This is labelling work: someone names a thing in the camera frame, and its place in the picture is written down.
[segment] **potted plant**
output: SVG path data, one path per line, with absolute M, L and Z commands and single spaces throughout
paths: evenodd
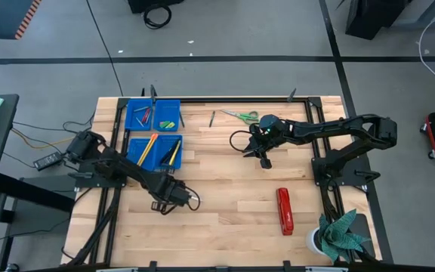
M 333 223 L 329 223 L 325 216 L 320 216 L 319 227 L 310 231 L 307 235 L 306 244 L 308 249 L 317 254 L 327 255 L 332 263 L 341 256 L 346 262 L 350 262 L 347 250 L 363 252 L 361 244 L 369 241 L 369 238 L 357 234 L 348 233 L 348 229 L 355 220 L 356 210 L 349 211 Z

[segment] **blue bin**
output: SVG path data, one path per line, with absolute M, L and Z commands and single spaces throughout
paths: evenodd
M 154 129 L 157 131 L 177 131 L 179 129 L 180 100 L 156 101 L 156 114 L 154 116 Z M 160 122 L 174 122 L 173 128 L 161 128 Z
M 182 137 L 182 135 L 179 135 L 179 134 L 160 134 L 157 137 L 157 140 L 154 143 L 156 145 L 155 169 L 162 168 L 160 165 L 160 160 L 169 151 L 169 149 L 172 148 L 175 141 L 179 141 L 179 140 L 180 140 L 179 151 L 177 152 L 177 155 L 175 157 L 173 167 L 174 167 L 174 169 L 180 168 L 180 165 L 182 164 L 182 149 L 183 149 L 183 145 L 184 145 L 183 139 L 184 138 Z
M 142 155 L 145 147 L 149 143 L 150 138 L 133 138 L 130 140 L 130 144 L 128 145 L 128 153 L 127 159 L 130 159 L 132 162 L 137 164 Z M 143 161 L 142 168 L 153 171 L 156 167 L 156 143 L 150 149 L 150 152 L 147 154 L 147 157 Z
M 146 110 L 139 110 L 134 113 L 134 110 L 140 109 L 142 107 L 150 108 L 150 116 L 149 121 L 146 124 L 142 122 L 142 118 L 145 115 Z M 127 116 L 125 117 L 125 129 L 129 129 L 131 131 L 149 131 L 150 123 L 152 122 L 152 99 L 132 99 L 127 103 Z

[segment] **green-handled scissors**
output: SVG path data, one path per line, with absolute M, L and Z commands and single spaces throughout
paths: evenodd
M 223 113 L 227 113 L 229 115 L 238 117 L 239 119 L 241 119 L 242 121 L 244 121 L 248 125 L 250 125 L 252 123 L 260 122 L 258 112 L 254 111 L 254 110 L 250 113 L 247 113 L 247 114 L 246 113 L 235 113 L 235 112 L 232 112 L 230 110 L 221 110 L 221 111 Z

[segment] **wooden tabletop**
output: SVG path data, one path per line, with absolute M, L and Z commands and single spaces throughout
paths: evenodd
M 107 141 L 112 136 L 117 97 L 98 101 L 92 131 Z M 341 98 L 322 97 L 326 121 L 345 117 Z M 148 267 L 157 261 L 160 267 L 193 266 L 281 266 L 329 265 L 330 260 L 313 254 L 305 246 L 307 233 L 318 227 L 323 212 L 319 188 L 313 182 L 310 144 L 283 144 L 268 153 L 272 169 L 262 169 L 259 159 L 243 158 L 229 145 L 229 136 L 248 126 L 236 117 L 219 110 L 247 113 L 257 110 L 260 116 L 274 114 L 284 119 L 306 121 L 302 103 L 192 103 L 181 104 L 185 128 L 183 163 L 174 173 L 202 198 L 197 212 L 177 208 L 169 215 L 150 210 L 153 198 L 137 182 L 129 181 L 122 191 L 114 240 L 112 267 Z M 216 110 L 209 128 L 212 111 Z M 318 120 L 313 111 L 314 120 Z M 117 150 L 122 145 L 125 112 Z M 149 137 L 154 131 L 135 131 L 131 138 Z M 233 143 L 244 148 L 248 134 L 237 134 Z M 330 138 L 332 148 L 342 148 L 349 136 Z M 319 141 L 324 155 L 322 141 Z M 295 230 L 283 236 L 277 214 L 276 189 L 290 193 Z M 345 211 L 357 209 L 366 215 L 377 258 L 381 258 L 366 195 L 353 187 L 341 187 Z M 109 193 L 109 202 L 113 194 Z M 92 233 L 97 217 L 100 189 L 93 189 L 73 209 L 66 238 L 65 252 L 75 255 Z M 102 235 L 98 260 L 103 260 L 106 233 Z

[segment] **concrete floor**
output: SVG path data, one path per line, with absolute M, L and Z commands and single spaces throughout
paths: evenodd
M 420 31 L 381 31 L 373 41 L 344 34 L 348 7 L 327 0 L 342 56 L 417 56 Z M 401 18 L 413 19 L 431 0 L 415 1 Z M 172 6 L 171 23 L 147 29 L 126 0 L 90 0 L 112 57 L 332 56 L 318 1 L 186 0 Z M 435 56 L 435 29 L 424 37 Z M 45 0 L 20 41 L 0 40 L 0 58 L 107 57 L 85 0 Z M 159 95 L 342 95 L 333 62 L 117 63 L 125 96 L 154 84 Z M 369 154 L 382 173 L 376 187 L 394 262 L 435 266 L 435 161 L 418 128 L 435 111 L 435 77 L 421 63 L 345 63 L 357 113 L 390 116 L 399 142 Z M 59 128 L 84 122 L 97 98 L 119 96 L 109 63 L 0 65 L 0 94 L 17 93 L 15 120 Z M 44 141 L 64 132 L 20 128 Z M 5 151 L 32 162 L 50 150 L 32 150 L 10 134 Z M 36 172 L 4 156 L 0 172 L 14 177 L 63 174 L 64 168 Z M 50 233 L 15 239 L 10 261 L 22 270 L 54 267 L 65 235 Z

